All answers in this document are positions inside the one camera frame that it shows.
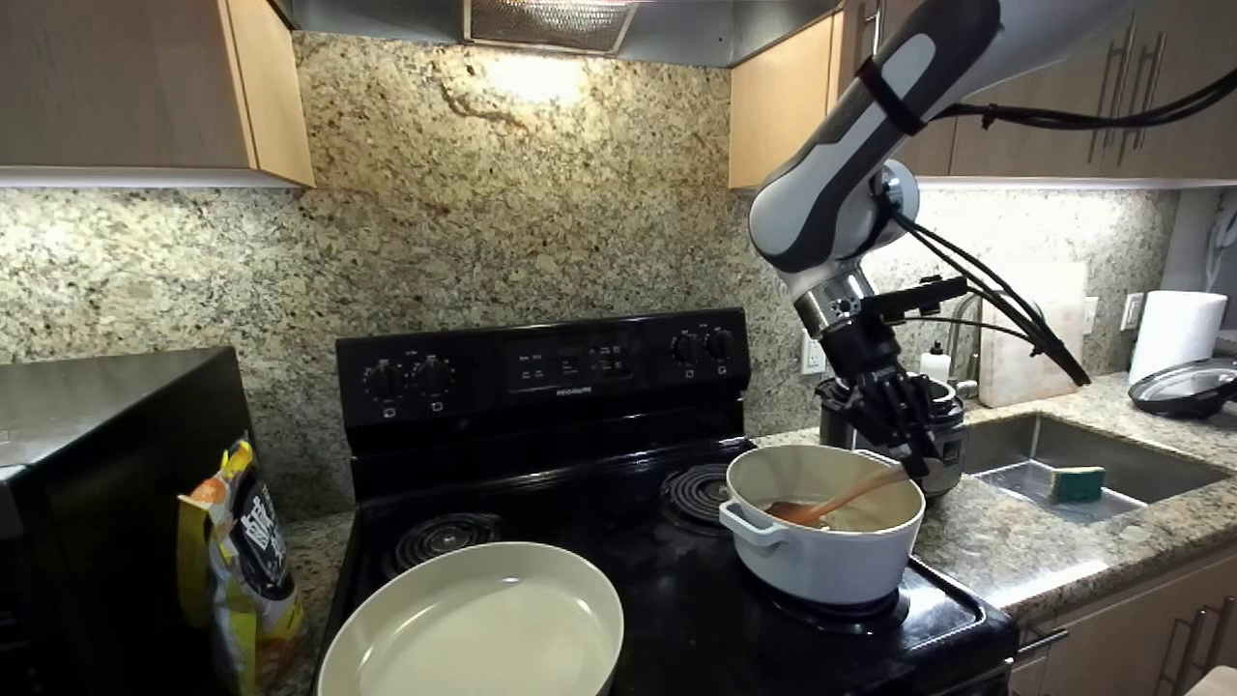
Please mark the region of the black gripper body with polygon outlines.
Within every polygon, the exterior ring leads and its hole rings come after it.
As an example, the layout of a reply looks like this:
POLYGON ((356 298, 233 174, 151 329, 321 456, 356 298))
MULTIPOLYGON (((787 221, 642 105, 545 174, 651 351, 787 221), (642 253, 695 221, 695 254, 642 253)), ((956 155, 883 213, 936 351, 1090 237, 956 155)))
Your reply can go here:
POLYGON ((964 279, 929 275, 910 291, 852 302, 845 312, 823 329, 823 351, 835 378, 860 384, 862 375, 906 370, 898 324, 910 317, 936 317, 938 307, 964 291, 964 279))

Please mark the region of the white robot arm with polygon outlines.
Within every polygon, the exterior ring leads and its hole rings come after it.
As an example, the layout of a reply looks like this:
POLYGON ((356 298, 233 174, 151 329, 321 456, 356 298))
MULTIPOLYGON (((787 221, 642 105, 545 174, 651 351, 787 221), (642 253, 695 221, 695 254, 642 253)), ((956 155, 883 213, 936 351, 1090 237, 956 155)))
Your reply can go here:
POLYGON ((902 368, 894 329, 860 284, 866 253, 917 215, 917 187, 894 151, 964 96, 1054 63, 1133 0, 924 0, 866 57, 832 116, 755 195, 755 253, 835 370, 841 418, 911 478, 947 459, 924 384, 902 368))

